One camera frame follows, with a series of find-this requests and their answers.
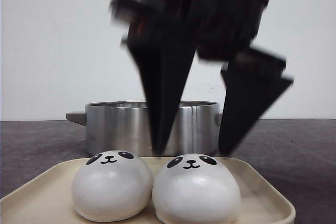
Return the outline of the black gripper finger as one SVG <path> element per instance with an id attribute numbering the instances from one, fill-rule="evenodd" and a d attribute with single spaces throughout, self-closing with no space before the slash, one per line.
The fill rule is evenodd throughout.
<path id="1" fill-rule="evenodd" d="M 292 78 L 260 75 L 235 66 L 221 70 L 226 86 L 218 148 L 230 156 L 269 107 L 293 84 Z"/>
<path id="2" fill-rule="evenodd" d="M 149 109 L 151 143 L 161 155 L 169 141 L 176 112 L 195 55 L 193 44 L 128 40 Z"/>

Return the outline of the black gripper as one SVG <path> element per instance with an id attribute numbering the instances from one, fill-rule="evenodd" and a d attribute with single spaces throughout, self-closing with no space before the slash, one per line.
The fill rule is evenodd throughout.
<path id="1" fill-rule="evenodd" d="M 111 0 L 114 17 L 129 24 L 127 45 L 142 72 L 181 65 L 195 53 L 234 67 L 281 74 L 283 59 L 253 49 L 269 0 Z"/>

